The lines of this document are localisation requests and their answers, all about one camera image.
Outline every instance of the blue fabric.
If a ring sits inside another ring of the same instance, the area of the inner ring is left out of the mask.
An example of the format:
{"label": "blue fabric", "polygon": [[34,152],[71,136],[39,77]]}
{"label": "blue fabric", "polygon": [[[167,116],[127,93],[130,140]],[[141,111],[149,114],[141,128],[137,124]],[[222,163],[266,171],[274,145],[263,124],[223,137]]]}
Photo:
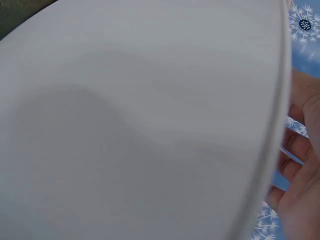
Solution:
{"label": "blue fabric", "polygon": [[[320,1],[294,0],[288,17],[292,42],[292,66],[301,72],[320,78]],[[287,117],[285,126],[301,135],[308,136],[306,127],[290,117]],[[297,162],[302,163],[289,152],[286,153]],[[288,180],[279,172],[274,173],[273,184],[283,190],[287,190],[290,186]],[[286,239],[280,219],[266,203],[262,204],[250,239]]]}

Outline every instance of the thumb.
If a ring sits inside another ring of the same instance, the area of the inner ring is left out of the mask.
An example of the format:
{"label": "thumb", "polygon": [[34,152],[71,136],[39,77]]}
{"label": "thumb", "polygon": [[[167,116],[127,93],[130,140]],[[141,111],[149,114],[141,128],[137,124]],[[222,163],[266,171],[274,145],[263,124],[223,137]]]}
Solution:
{"label": "thumb", "polygon": [[307,134],[320,157],[320,79],[293,69],[291,102],[303,111]]}

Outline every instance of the white plate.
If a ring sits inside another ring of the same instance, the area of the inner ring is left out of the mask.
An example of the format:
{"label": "white plate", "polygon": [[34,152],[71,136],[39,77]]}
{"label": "white plate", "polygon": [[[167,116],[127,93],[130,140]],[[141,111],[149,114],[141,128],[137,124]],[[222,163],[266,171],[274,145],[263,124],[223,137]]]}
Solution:
{"label": "white plate", "polygon": [[283,132],[286,16],[60,0],[23,23],[0,42],[1,235],[245,239]]}

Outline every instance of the hand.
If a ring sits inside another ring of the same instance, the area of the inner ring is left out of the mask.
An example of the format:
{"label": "hand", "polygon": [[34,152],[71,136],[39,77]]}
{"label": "hand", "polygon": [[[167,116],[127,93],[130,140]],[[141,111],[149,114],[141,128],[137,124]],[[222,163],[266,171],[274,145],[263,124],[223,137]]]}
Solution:
{"label": "hand", "polygon": [[320,79],[292,71],[288,115],[306,126],[309,138],[285,130],[283,147],[303,165],[280,152],[278,170],[291,183],[275,186],[266,202],[278,213],[288,240],[320,239]]}

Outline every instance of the dark surface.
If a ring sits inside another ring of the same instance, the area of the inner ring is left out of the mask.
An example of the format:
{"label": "dark surface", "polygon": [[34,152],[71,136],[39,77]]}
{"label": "dark surface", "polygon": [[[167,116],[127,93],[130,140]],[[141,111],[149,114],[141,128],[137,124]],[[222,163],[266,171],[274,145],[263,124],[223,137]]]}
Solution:
{"label": "dark surface", "polygon": [[0,40],[57,0],[0,0]]}

